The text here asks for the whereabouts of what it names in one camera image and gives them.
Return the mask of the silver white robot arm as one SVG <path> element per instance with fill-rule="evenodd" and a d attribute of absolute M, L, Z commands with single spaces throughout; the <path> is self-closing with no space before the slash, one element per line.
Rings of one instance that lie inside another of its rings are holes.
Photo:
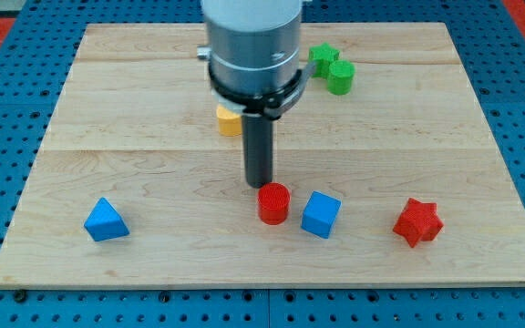
<path fill-rule="evenodd" d="M 301 98 L 317 64 L 300 67 L 302 0 L 202 0 L 212 93 L 230 111 L 276 120 Z"/>

